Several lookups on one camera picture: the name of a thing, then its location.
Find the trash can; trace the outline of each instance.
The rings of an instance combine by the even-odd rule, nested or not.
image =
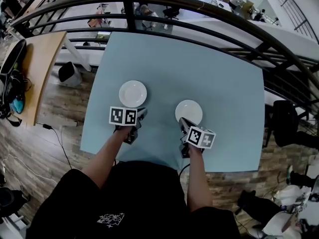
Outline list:
[[[82,82],[82,76],[72,62],[67,62],[59,69],[59,80],[62,85],[75,87]]]

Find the black bag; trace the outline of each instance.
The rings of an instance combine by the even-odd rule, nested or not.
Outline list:
[[[21,125],[21,120],[14,122],[8,119],[11,115],[10,104],[19,101],[24,107],[25,103],[25,79],[20,71],[25,54],[26,40],[21,40],[8,55],[0,71],[0,119],[7,119],[13,126]]]

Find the black shirt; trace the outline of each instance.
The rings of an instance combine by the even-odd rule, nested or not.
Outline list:
[[[204,207],[189,212],[175,170],[132,161],[114,166],[102,190],[79,170],[67,172],[37,211],[26,238],[187,236],[192,232],[199,237],[240,238],[231,211]]]
[[[19,4],[18,0],[3,0],[0,7],[2,12],[5,11],[7,7],[9,7],[14,16],[16,16],[22,9],[22,6]]]

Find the white cable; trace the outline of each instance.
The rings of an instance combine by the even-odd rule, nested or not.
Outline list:
[[[43,177],[41,175],[36,174],[21,159],[19,159],[18,157],[12,156],[11,154],[8,154],[8,156],[2,161],[2,165],[4,164],[5,160],[8,160],[9,156],[20,160],[26,166],[26,168],[29,169],[35,176],[41,177],[41,178],[46,179],[46,180],[54,181],[56,184],[58,184],[55,180],[52,180],[52,179],[49,179],[49,178],[46,178],[46,177]]]

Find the person's hand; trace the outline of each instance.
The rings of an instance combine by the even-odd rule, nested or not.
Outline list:
[[[116,130],[117,134],[123,138],[123,141],[126,139],[128,134],[132,130],[132,126],[121,126],[118,130]]]
[[[192,144],[188,144],[188,155],[189,156],[192,156],[192,155],[201,155],[201,151],[200,151],[200,148],[197,148],[195,147],[194,145]]]

